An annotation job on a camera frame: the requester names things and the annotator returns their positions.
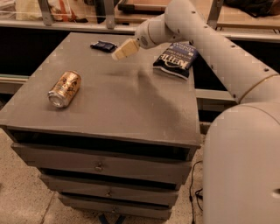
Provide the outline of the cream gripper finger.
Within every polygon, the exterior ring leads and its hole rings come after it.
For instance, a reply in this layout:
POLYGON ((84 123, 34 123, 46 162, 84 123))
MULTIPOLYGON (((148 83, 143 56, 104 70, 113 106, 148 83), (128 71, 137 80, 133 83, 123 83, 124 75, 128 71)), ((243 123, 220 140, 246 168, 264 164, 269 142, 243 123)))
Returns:
POLYGON ((112 58, 114 60, 127 58, 130 55, 137 53, 139 48, 140 45, 135 39, 128 38, 112 53, 112 58))

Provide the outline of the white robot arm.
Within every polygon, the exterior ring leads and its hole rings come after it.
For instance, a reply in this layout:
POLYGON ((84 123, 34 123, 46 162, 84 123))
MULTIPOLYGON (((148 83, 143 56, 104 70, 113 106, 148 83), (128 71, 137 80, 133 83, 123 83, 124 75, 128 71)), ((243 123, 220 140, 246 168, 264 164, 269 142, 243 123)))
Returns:
POLYGON ((280 75, 211 28, 191 0, 171 0, 113 54, 188 40, 236 106, 211 124, 203 153, 204 224, 280 224, 280 75))

